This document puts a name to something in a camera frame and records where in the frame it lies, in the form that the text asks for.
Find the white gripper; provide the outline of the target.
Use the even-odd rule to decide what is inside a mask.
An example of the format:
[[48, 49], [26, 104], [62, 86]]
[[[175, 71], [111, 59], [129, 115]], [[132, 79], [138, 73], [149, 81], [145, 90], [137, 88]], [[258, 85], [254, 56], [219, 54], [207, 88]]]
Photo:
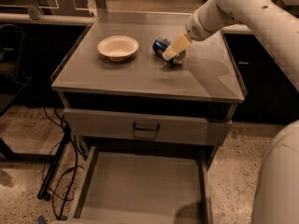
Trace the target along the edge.
[[186, 33], [180, 33], [166, 48], [163, 58], [170, 61], [183, 50], [186, 50], [194, 41], [203, 41], [218, 30], [217, 9], [215, 7], [199, 7], [188, 18], [185, 24]]

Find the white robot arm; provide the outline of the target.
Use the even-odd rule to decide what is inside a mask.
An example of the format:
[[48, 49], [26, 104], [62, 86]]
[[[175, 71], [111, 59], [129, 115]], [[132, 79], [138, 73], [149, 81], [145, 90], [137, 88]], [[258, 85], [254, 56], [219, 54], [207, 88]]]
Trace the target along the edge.
[[[299, 20], [272, 0], [207, 0], [185, 24], [185, 32], [164, 51], [167, 61], [193, 41], [242, 22], [249, 27], [299, 90]], [[253, 201], [251, 224], [299, 224], [299, 120], [288, 124], [264, 153]]]

